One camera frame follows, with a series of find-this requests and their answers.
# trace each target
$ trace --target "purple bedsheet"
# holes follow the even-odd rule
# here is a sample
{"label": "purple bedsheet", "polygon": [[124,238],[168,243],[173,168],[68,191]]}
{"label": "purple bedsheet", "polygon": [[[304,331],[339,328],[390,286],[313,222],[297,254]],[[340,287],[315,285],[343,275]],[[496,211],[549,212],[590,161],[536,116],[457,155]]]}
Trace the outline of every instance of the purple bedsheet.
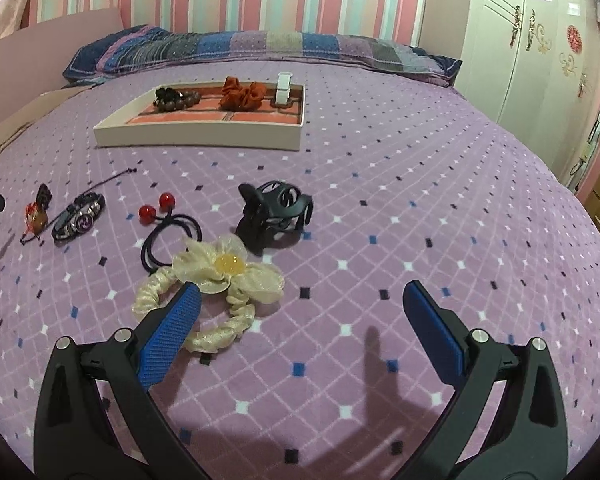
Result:
{"label": "purple bedsheet", "polygon": [[[306,84],[300,152],[240,148],[94,149],[92,126],[164,82]],[[22,213],[40,182],[51,215],[97,182],[96,228],[65,248],[48,235],[21,247]],[[469,327],[499,341],[548,342],[564,394],[573,466],[600,434],[600,235],[579,202],[507,132],[448,89],[359,68],[223,62],[125,76],[38,121],[0,156],[0,431],[32,465],[38,389],[61,335],[78,342],[135,326],[149,229],[137,218],[163,191],[193,214],[205,240],[237,224],[237,185],[288,180],[316,210],[295,247],[264,260],[286,276],[241,341],[210,366],[181,352],[152,393],[215,479],[388,478],[432,427],[444,387],[407,322],[406,282],[419,279]],[[160,259],[182,250],[165,233]],[[202,326],[224,316],[205,299]],[[109,416],[137,455],[105,387]],[[475,452],[497,399],[467,450]],[[392,443],[402,442],[393,456]],[[285,449],[299,464],[284,463]]]}

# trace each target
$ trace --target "yellow flower center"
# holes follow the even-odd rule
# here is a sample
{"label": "yellow flower center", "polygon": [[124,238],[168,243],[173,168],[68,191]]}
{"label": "yellow flower center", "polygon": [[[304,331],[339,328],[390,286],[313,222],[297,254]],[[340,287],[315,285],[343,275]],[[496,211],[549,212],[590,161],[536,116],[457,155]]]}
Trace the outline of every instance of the yellow flower center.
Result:
{"label": "yellow flower center", "polygon": [[218,272],[235,276],[243,273],[247,265],[235,254],[221,254],[216,258],[214,267]]}

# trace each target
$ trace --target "red floral decoration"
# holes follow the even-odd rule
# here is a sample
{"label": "red floral decoration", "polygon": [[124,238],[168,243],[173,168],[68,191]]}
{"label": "red floral decoration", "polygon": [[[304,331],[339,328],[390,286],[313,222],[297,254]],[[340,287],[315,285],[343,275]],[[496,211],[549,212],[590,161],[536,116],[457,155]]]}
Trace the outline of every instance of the red floral decoration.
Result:
{"label": "red floral decoration", "polygon": [[580,37],[578,29],[573,25],[570,25],[569,28],[567,28],[567,40],[574,53],[580,54],[582,52],[582,38]]}

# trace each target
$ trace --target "blue gripper pad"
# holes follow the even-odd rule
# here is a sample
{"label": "blue gripper pad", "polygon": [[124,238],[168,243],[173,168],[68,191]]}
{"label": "blue gripper pad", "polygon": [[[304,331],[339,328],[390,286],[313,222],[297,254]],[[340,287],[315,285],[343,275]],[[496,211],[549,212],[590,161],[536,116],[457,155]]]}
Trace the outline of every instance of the blue gripper pad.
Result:
{"label": "blue gripper pad", "polygon": [[145,390],[164,379],[184,339],[200,315],[200,289],[193,283],[186,283],[184,287],[186,290],[140,351],[138,379]]}
{"label": "blue gripper pad", "polygon": [[439,307],[414,282],[404,287],[402,306],[440,380],[454,388],[464,384],[464,353],[437,313]]}

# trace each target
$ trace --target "yellow scrunchie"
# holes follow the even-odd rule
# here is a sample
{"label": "yellow scrunchie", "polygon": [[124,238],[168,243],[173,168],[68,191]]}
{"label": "yellow scrunchie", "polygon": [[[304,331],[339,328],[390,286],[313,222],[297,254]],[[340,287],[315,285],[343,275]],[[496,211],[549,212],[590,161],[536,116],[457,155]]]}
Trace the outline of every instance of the yellow scrunchie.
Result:
{"label": "yellow scrunchie", "polygon": [[176,283],[193,282],[206,294],[226,290],[231,317],[213,329],[190,332],[183,344],[190,352],[213,354],[253,324],[255,307],[250,300],[281,299],[285,280],[275,266],[247,262],[247,251],[235,235],[223,235],[215,244],[191,238],[185,243],[188,251],[173,257],[173,267],[161,267],[140,287],[132,311],[142,320],[150,310],[160,308],[160,296]]}

